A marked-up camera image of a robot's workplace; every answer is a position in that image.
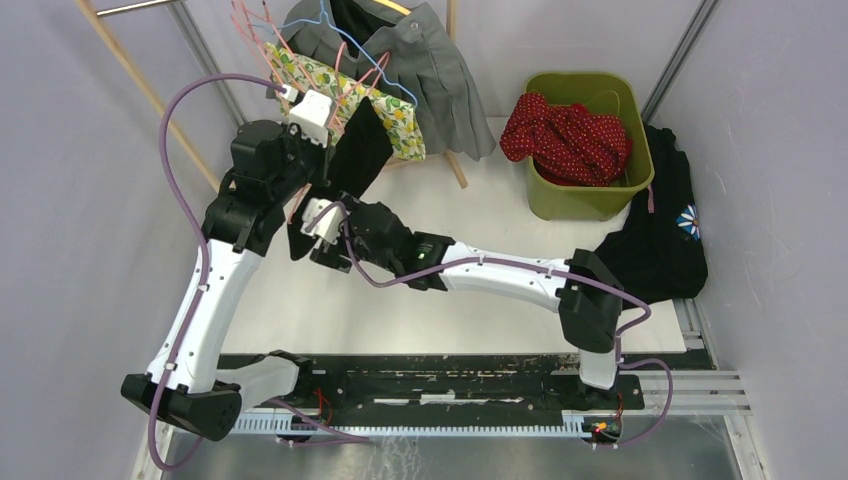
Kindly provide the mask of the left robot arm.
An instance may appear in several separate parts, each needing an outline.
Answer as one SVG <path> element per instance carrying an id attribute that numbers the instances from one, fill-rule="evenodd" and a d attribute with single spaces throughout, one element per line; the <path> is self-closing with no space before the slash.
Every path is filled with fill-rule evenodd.
<path id="1" fill-rule="evenodd" d="M 307 404 L 314 379 L 306 358 L 259 354 L 245 366 L 218 367 L 236 307 L 285 223 L 284 205 L 322 180 L 328 132 L 270 120 L 241 126 L 231 143 L 233 167 L 207 207 L 191 284 L 160 351 L 145 372 L 123 380 L 123 398 L 154 419 L 219 441 L 239 415 L 274 397 Z"/>

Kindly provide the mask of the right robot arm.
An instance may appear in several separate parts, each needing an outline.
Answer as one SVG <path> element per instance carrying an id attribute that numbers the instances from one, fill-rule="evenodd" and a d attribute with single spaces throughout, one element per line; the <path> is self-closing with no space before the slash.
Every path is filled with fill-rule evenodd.
<path id="1" fill-rule="evenodd" d="M 555 313 L 567 343 L 578 350 L 580 400 L 602 408 L 618 393 L 616 336 L 624 287 L 592 251 L 570 258 L 529 258 L 486 251 L 426 232 L 413 232 L 384 204 L 311 199 L 300 214 L 302 234 L 317 239 L 313 260 L 348 272 L 374 265 L 391 279 L 427 291 L 475 291 L 527 302 Z"/>

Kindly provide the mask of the black skirt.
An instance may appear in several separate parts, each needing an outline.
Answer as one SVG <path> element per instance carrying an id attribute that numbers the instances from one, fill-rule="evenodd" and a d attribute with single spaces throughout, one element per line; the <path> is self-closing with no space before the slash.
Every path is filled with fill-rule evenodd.
<path id="1" fill-rule="evenodd" d="M 343 193 L 361 197 L 374 182 L 393 155 L 393 145 L 372 101 L 362 99 L 345 126 L 345 133 L 335 145 L 330 161 L 326 187 L 313 185 L 304 194 L 292 221 L 287 225 L 289 256 L 292 261 L 304 258 L 315 244 L 301 233 L 302 215 L 310 199 L 339 200 Z"/>

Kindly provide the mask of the red polka dot skirt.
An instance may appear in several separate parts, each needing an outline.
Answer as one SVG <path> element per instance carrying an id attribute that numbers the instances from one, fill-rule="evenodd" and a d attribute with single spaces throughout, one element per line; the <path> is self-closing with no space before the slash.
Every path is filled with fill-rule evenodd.
<path id="1" fill-rule="evenodd" d="M 552 105 L 530 92 L 518 98 L 499 145 L 511 162 L 531 158 L 550 183 L 607 187 L 625 173 L 633 141 L 615 115 L 592 113 L 580 103 Z"/>

